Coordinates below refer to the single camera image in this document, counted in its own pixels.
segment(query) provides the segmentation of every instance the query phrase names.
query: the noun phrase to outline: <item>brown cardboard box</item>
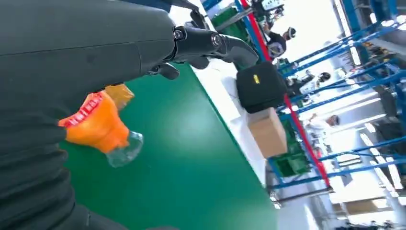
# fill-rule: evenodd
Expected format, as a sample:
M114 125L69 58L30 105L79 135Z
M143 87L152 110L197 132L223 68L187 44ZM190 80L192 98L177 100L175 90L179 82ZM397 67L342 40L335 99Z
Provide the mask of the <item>brown cardboard box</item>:
M287 153L286 133L274 108L266 111L262 119L251 119L249 129L257 142L264 158Z

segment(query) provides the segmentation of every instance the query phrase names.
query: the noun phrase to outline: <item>green work surface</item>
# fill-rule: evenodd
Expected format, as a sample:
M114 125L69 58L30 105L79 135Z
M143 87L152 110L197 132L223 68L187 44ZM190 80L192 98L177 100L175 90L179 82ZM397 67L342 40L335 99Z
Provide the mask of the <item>green work surface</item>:
M188 65L169 81L143 77L120 113L145 145L114 169L89 147L61 143L79 203L131 230L272 230L275 209Z

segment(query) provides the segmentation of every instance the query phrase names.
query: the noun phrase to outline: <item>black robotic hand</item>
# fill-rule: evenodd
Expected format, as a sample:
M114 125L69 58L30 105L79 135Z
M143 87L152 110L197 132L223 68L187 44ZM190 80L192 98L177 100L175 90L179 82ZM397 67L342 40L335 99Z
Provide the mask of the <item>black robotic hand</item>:
M189 63L197 69L209 65L208 58L217 58L225 62L250 67L258 61L255 51L239 38L219 34L215 31L194 27L177 27L173 32L175 48L155 66L149 75L161 74L168 79L175 79L179 71L168 62Z
M170 61L257 57L238 39L122 1L0 0L0 28L0 229L125 229L76 204L58 121L107 85L176 77Z

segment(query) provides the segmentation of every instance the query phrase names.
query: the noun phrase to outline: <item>metal screw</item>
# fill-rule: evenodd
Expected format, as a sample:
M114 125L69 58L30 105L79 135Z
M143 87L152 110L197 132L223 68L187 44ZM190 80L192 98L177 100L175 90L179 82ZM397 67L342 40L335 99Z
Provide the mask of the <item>metal screw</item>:
M221 44L221 36L219 34L212 34L212 44L219 46Z
M180 30L175 30L173 32L173 36L175 37L175 39L181 39L181 38L183 38L183 33Z

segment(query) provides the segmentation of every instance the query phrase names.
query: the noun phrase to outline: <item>red stripe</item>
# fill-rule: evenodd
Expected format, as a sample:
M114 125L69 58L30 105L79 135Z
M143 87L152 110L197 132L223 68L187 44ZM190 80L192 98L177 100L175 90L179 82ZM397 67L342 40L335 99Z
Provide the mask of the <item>red stripe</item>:
M99 106L103 100L101 93L93 93L87 98L82 107L74 115L70 116L64 123L65 128L70 128L80 124L82 121L86 120L89 115L94 111L94 109Z
M247 0L240 0L240 1L241 1L241 5L245 9L249 7ZM249 20L249 23L251 24L251 27L252 27L252 30L254 31L255 36L257 37L256 39L258 40L259 47L261 48L262 52L265 55L265 59L267 61L272 61L271 57L269 56L268 48L266 47L266 45L264 43L264 39L262 39L261 32L259 31L259 27L258 27L257 22L255 21L253 13L250 13L248 15L248 20Z
M307 135L305 133L305 130L303 129L302 125L300 124L300 121L297 118L296 112L293 111L293 109L292 109L292 103L291 103L291 100L289 99L287 94L285 94L284 100L285 100L285 103L288 106L289 110L291 111L293 122L296 125L297 130L300 133L300 136L303 138L304 145L306 146L306 149L309 152L310 157L316 163L316 167L320 172L321 178L323 178L323 180L324 180L324 182L326 183L327 186L330 186L330 181L328 180L326 169L324 168L323 163L320 162L318 160L318 158L315 156L315 153L313 152L313 148L310 145L309 140L307 139Z

